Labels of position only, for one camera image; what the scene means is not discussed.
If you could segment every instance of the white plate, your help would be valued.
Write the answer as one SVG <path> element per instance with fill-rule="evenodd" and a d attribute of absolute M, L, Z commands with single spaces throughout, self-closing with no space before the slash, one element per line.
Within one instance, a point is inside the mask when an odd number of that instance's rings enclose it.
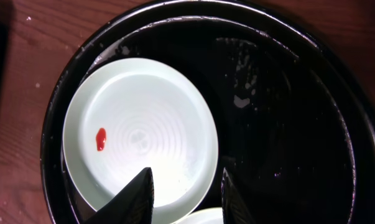
<path fill-rule="evenodd" d="M 96 148 L 106 130 L 104 150 Z M 129 58 L 93 72 L 74 94 L 63 128 L 70 176 L 99 210 L 144 167 L 154 178 L 153 224 L 173 223 L 206 195 L 218 138 L 200 92 L 160 62 Z"/>
<path fill-rule="evenodd" d="M 178 224 L 223 224 L 222 208 L 207 208 L 194 212 Z"/>

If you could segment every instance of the ketchup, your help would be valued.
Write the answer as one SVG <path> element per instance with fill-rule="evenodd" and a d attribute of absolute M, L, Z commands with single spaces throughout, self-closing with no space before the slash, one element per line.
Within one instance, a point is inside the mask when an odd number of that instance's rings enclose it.
<path fill-rule="evenodd" d="M 106 140 L 106 130 L 104 128 L 100 128 L 96 135 L 96 145 L 98 147 L 99 152 L 104 149 L 104 144 L 106 143 Z"/>

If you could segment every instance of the round tray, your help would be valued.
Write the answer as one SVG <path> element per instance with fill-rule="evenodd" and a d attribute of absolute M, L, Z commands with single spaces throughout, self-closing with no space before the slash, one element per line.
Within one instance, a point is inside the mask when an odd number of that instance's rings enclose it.
<path fill-rule="evenodd" d="M 259 6 L 162 1 L 125 12 L 93 34 L 53 91 L 41 142 L 54 223 L 94 211 L 62 156 L 70 100 L 100 66 L 129 57 L 177 69 L 211 109 L 218 170 L 196 210 L 221 206 L 224 167 L 236 174 L 257 223 L 375 223 L 375 113 L 356 80 L 321 42 Z"/>

